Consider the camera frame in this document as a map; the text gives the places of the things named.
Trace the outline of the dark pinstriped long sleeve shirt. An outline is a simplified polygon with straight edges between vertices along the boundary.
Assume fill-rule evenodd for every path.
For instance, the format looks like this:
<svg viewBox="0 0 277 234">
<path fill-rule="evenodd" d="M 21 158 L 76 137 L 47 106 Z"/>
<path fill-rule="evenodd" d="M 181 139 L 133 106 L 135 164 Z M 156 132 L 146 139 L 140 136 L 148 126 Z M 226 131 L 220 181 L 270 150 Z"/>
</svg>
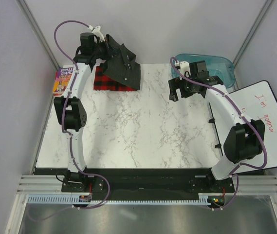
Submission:
<svg viewBox="0 0 277 234">
<path fill-rule="evenodd" d="M 140 90 L 141 65 L 136 62 L 136 55 L 111 35 L 106 34 L 106 39 L 111 57 L 104 63 L 104 75 L 134 90 Z"/>
</svg>

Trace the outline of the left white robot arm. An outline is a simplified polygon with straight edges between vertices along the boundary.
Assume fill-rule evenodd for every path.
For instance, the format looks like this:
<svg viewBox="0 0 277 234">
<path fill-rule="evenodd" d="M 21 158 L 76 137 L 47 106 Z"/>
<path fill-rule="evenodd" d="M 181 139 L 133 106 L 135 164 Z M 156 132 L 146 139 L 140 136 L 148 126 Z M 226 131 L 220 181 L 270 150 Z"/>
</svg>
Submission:
<svg viewBox="0 0 277 234">
<path fill-rule="evenodd" d="M 68 143 L 69 165 L 62 180 L 62 192 L 90 192 L 96 181 L 109 184 L 104 176 L 87 172 L 82 140 L 87 113 L 81 96 L 97 59 L 108 60 L 110 57 L 110 46 L 105 36 L 82 33 L 80 47 L 72 59 L 74 70 L 69 84 L 63 95 L 54 99 L 56 117 Z"/>
</svg>

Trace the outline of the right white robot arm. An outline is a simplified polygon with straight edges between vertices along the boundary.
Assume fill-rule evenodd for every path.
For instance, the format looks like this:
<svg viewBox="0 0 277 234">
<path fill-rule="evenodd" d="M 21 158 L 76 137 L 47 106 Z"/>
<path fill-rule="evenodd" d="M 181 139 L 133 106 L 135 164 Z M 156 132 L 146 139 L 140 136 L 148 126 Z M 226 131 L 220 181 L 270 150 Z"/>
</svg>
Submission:
<svg viewBox="0 0 277 234">
<path fill-rule="evenodd" d="M 204 60 L 189 63 L 171 57 L 170 65 L 177 77 L 168 82 L 169 99 L 178 101 L 177 91 L 180 91 L 182 98 L 200 94 L 220 115 L 211 122 L 221 121 L 226 129 L 225 141 L 220 144 L 223 155 L 207 175 L 199 179 L 198 188 L 204 192 L 217 192 L 241 166 L 263 169 L 268 162 L 264 122 L 254 120 L 240 110 L 223 81 L 218 76 L 210 75 Z"/>
</svg>

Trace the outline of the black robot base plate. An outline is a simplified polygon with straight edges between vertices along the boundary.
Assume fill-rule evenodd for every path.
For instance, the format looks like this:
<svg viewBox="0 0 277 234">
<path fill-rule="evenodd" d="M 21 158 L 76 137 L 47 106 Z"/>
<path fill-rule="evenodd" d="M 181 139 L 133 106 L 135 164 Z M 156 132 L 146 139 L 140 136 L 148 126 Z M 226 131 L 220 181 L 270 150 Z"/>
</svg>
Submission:
<svg viewBox="0 0 277 234">
<path fill-rule="evenodd" d="M 109 182 L 92 185 L 90 193 L 98 200 L 196 199 L 200 193 L 223 195 L 235 190 L 232 179 L 216 180 L 207 168 L 88 168 L 87 172 L 102 175 Z"/>
</svg>

